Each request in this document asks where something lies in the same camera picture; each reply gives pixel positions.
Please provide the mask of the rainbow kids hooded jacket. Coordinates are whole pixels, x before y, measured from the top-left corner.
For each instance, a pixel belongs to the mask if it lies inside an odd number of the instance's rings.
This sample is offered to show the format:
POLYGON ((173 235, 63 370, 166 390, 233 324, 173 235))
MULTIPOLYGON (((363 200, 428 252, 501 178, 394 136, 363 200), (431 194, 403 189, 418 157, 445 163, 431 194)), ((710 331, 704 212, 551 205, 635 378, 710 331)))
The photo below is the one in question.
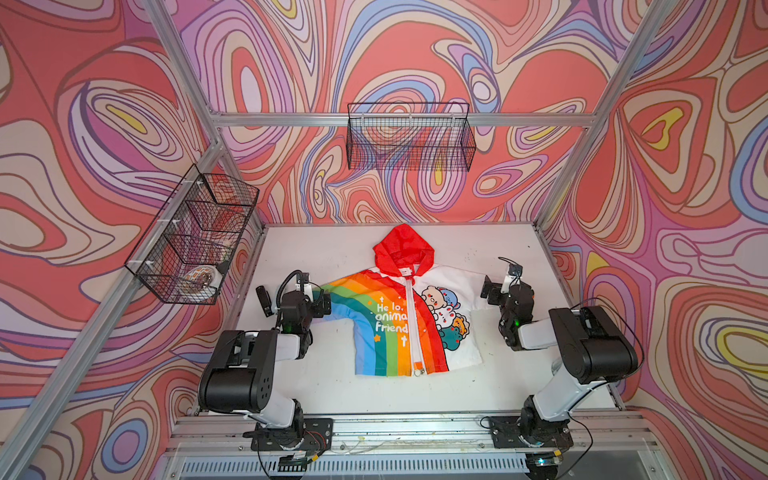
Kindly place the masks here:
POLYGON ((327 318, 353 323, 356 374, 422 376, 482 364, 473 315, 488 306, 484 275, 437 264, 409 225, 394 227, 373 254, 373 267, 322 287, 331 295, 327 318))

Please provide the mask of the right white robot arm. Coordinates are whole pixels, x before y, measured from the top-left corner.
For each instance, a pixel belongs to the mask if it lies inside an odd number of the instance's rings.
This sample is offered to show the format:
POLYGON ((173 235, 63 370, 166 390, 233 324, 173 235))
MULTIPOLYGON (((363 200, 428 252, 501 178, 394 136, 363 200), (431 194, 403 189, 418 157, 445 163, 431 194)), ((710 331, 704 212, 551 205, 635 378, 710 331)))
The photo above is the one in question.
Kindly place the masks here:
POLYGON ((498 330, 514 351, 555 347, 559 352, 552 379, 529 396, 517 421, 520 436, 534 444, 546 434, 565 431, 571 411, 593 390, 625 379, 640 367, 636 347, 600 306, 553 308, 543 320, 533 318, 534 290, 522 281, 523 267, 503 257, 502 282, 484 279, 481 297, 500 310, 498 330))

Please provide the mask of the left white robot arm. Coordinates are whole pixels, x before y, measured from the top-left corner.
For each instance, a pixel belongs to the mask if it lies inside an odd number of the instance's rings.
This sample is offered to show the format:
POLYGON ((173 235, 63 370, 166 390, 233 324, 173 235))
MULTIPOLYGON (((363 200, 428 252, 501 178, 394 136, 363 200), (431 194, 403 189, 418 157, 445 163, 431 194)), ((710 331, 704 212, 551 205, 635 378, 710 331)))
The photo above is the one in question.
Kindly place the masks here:
POLYGON ((301 434, 300 402, 275 390, 275 370, 280 362, 306 356, 313 344, 312 322, 330 313, 330 294, 307 272, 291 272, 278 288, 274 327, 221 333, 200 379, 199 408, 243 415, 267 430, 301 434))

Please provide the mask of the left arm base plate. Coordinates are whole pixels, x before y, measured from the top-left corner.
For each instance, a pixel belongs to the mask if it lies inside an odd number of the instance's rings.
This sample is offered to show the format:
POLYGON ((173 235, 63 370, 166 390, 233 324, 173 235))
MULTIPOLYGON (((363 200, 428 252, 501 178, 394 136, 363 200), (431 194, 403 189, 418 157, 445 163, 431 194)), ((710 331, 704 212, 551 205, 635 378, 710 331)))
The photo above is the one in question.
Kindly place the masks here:
POLYGON ((257 423, 243 437, 251 441, 253 451, 323 453, 332 446, 334 420, 330 417, 311 417, 294 420, 282 429, 266 428, 257 423))

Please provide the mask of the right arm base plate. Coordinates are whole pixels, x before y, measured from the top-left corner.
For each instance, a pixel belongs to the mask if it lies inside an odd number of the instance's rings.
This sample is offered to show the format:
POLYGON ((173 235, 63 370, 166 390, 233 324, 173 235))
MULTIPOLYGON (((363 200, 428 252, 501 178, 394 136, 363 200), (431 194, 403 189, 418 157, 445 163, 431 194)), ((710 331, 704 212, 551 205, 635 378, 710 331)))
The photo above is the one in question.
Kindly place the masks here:
POLYGON ((480 420, 496 449, 570 449, 574 442, 568 422, 549 422, 538 417, 486 416, 480 420))

